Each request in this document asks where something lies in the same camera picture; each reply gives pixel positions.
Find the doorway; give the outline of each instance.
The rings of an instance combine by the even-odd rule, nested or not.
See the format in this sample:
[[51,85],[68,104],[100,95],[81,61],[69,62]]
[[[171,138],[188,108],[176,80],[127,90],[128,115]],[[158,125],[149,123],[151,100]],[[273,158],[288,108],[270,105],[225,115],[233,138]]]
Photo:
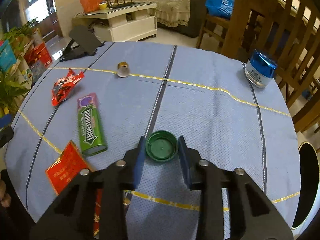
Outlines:
[[56,6],[54,0],[25,0],[26,18],[32,20],[37,18],[40,32],[44,42],[49,41],[55,36],[62,37],[61,28],[59,25]]

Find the metal screw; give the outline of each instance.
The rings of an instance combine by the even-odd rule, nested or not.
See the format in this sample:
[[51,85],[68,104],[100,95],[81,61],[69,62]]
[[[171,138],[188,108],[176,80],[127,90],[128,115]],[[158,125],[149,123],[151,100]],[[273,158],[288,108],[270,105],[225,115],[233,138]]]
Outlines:
[[238,174],[238,175],[244,175],[244,170],[243,169],[241,169],[241,168],[236,168],[235,170],[234,170],[234,172],[236,173],[236,174]]
[[199,160],[199,165],[206,167],[209,165],[209,162],[207,160],[202,159],[202,160]]
[[127,163],[125,162],[125,160],[119,160],[116,162],[116,165],[118,167],[124,167]]
[[89,170],[88,169],[82,169],[81,171],[80,171],[80,174],[82,175],[82,176],[87,176],[88,174],[89,174]]

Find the blue jar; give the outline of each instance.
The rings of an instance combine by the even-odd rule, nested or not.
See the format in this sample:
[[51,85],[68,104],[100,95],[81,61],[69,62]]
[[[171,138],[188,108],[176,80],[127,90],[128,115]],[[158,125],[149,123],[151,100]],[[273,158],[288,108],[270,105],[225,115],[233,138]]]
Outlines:
[[277,64],[261,51],[254,50],[244,69],[247,79],[256,87],[264,88],[273,78]]

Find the round table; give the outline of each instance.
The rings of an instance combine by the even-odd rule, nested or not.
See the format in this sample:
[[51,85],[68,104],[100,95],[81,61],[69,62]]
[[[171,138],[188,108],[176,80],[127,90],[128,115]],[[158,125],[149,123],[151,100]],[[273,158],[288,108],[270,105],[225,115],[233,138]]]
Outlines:
[[[125,61],[131,75],[119,78]],[[85,71],[74,94],[57,108],[51,89],[68,68]],[[95,56],[56,62],[24,100],[12,127],[5,162],[22,203],[38,221],[56,197],[45,170],[69,140],[79,146],[77,98],[96,93],[108,150],[87,157],[99,170],[156,130],[183,135],[187,146],[218,168],[241,167],[274,203],[289,226],[300,191],[297,137],[272,80],[253,87],[244,63],[201,49],[146,42],[106,42]],[[225,237],[228,198],[223,193]],[[184,184],[178,158],[146,158],[141,183],[126,215],[129,239],[194,239],[200,192]]]

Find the person's hand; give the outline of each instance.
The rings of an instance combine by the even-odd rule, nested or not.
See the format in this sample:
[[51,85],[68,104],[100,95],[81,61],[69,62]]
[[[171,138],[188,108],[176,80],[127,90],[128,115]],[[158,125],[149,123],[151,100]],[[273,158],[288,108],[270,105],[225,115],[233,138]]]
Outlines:
[[0,201],[1,205],[4,208],[7,208],[11,204],[11,197],[8,193],[5,192],[6,185],[3,180],[1,180],[1,174],[0,174]]

